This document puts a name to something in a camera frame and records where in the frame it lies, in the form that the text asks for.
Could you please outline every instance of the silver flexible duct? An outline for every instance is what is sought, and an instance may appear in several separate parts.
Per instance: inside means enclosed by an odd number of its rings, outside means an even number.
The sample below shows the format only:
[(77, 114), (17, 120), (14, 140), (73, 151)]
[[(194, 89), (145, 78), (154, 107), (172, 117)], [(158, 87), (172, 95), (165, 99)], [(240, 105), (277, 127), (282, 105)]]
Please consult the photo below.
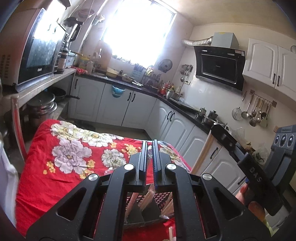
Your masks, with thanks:
[(186, 40), (186, 39), (182, 39), (182, 44), (186, 45), (186, 46), (199, 46), (199, 45), (211, 45), (213, 40), (213, 36), (211, 36), (208, 39), (201, 39), (201, 40)]

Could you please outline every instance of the window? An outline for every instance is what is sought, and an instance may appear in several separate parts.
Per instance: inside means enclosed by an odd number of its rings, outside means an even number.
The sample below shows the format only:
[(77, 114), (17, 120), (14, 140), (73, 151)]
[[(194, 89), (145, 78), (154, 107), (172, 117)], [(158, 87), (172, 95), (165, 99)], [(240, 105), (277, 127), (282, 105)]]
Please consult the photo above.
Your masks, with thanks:
[(103, 40), (112, 54), (139, 63), (154, 65), (174, 13), (150, 0), (124, 0), (112, 18)]

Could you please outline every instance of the microwave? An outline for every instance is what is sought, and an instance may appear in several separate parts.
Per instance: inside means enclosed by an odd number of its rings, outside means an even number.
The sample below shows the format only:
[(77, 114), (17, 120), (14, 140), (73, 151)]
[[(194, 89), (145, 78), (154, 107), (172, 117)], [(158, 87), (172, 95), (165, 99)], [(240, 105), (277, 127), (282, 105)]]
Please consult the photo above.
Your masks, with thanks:
[(194, 46), (194, 50), (198, 79), (242, 93), (244, 51), (214, 46)]
[(13, 13), (0, 32), (2, 84), (20, 92), (53, 75), (65, 33), (44, 8)]

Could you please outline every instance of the red tablecloth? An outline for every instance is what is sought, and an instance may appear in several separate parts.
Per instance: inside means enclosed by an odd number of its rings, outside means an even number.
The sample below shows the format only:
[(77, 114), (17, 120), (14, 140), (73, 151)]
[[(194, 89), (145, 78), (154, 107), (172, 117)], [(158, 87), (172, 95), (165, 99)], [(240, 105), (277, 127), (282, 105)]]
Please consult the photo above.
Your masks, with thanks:
[[(91, 173), (105, 175), (128, 162), (141, 150), (142, 141), (112, 134), (96, 133), (57, 120), (47, 120), (32, 141), (16, 198), (18, 231), (25, 236), (28, 228), (80, 181)], [(190, 167), (169, 144), (160, 143), (160, 151), (187, 171)], [(147, 182), (153, 183), (152, 162)], [(174, 221), (124, 231), (123, 240), (168, 239), (168, 227)]]

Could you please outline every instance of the pot lid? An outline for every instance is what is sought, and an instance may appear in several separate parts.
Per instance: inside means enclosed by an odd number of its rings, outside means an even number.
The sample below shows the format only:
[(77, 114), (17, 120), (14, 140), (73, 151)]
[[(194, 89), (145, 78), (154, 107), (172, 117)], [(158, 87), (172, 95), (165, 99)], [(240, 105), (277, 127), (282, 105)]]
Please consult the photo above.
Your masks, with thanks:
[(27, 105), (32, 107), (41, 107), (44, 105), (48, 105), (50, 102), (53, 102), (55, 99), (55, 95), (50, 92), (42, 91), (31, 100), (27, 102)]

